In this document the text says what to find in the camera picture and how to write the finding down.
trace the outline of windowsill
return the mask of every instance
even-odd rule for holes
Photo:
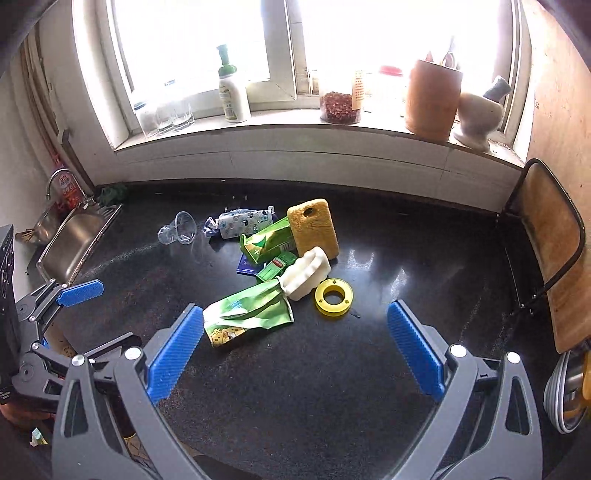
[[[178,132],[170,131],[156,137],[145,138],[143,133],[135,134],[123,142],[115,149],[115,153],[129,148],[143,145],[149,142],[158,142],[172,137],[181,135],[196,135],[205,132],[221,130],[223,128],[264,128],[265,126],[273,125],[274,127],[283,126],[299,126],[299,127],[319,127],[319,128],[339,128],[339,129],[362,129],[371,131],[373,133],[382,133],[385,135],[401,136],[407,138],[418,138],[429,143],[436,143],[446,147],[463,150],[481,157],[490,158],[491,160],[500,161],[514,168],[522,168],[524,162],[517,156],[517,154],[507,145],[491,141],[491,150],[488,153],[472,150],[465,147],[453,135],[450,135],[448,142],[433,142],[417,137],[415,134],[406,129],[404,125],[404,118],[384,118],[378,113],[364,112],[363,120],[354,125],[334,125],[320,120],[320,112],[318,109],[295,109],[295,110],[267,110],[253,112],[252,118],[240,124],[231,124],[227,122],[223,116],[212,116],[207,118],[200,118],[187,128]]]

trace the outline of metal bowl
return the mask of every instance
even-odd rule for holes
[[[51,239],[55,237],[63,219],[64,215],[60,211],[56,202],[53,202],[47,207],[45,212],[39,217],[35,227],[33,227],[38,244],[47,245],[51,242]]]

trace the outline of white mortar and pestle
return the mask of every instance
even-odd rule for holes
[[[488,135],[499,128],[505,112],[499,102],[510,91],[506,80],[497,76],[482,96],[462,92],[457,107],[460,127],[454,129],[453,136],[467,147],[488,152],[491,149]]]

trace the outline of yellow sponge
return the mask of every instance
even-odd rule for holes
[[[329,260],[339,255],[339,243],[326,200],[310,200],[291,207],[287,218],[300,256],[314,247],[324,250]]]

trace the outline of green plastic bag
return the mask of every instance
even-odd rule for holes
[[[203,319],[214,347],[252,328],[270,329],[294,321],[278,278],[212,303],[203,311]]]

